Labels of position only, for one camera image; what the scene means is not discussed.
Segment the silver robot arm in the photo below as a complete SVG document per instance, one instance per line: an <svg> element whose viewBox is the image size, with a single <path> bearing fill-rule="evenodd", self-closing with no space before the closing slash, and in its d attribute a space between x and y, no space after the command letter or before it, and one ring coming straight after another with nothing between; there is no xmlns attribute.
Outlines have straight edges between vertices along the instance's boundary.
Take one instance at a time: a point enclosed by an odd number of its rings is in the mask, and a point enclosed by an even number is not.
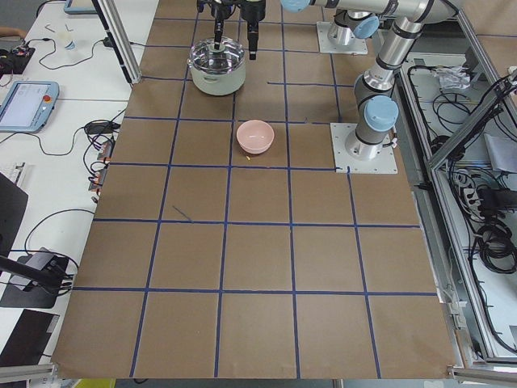
<svg viewBox="0 0 517 388"><path fill-rule="evenodd" d="M241 19L246 21L248 51L251 59L255 59L259 44L259 24L266 16L266 1L197 1L196 7L199 13L208 6L214 18L214 44L219 49L222 46L225 21L240 10ZM367 11L341 10L334 15L336 32L329 32L334 39L342 33L351 33L355 38L367 39L379 27L380 21L377 15Z"/></svg>
<svg viewBox="0 0 517 388"><path fill-rule="evenodd" d="M343 21L357 38L366 38L378 28L380 15L394 15L396 20L386 36L375 63L361 74L354 85L359 112L355 131L345 140L350 156L369 161L383 148L387 132L397 121L399 109L389 97L394 73L400 69L423 27L458 15L462 1L282 1L289 12L301 12L308 6L339 8Z"/></svg>

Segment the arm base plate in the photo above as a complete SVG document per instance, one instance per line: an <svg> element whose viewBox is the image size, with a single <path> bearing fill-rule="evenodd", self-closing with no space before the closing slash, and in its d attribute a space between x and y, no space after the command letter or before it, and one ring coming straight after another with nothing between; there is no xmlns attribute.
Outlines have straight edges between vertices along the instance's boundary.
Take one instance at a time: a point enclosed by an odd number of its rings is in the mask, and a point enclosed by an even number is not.
<svg viewBox="0 0 517 388"><path fill-rule="evenodd" d="M355 133L355 123L331 123L331 141L337 173L395 175L398 173L389 135L378 145L362 143Z"/></svg>
<svg viewBox="0 0 517 388"><path fill-rule="evenodd" d="M368 53L365 39L357 38L350 28L340 27L334 22L317 22L317 38L321 53L346 55Z"/></svg>

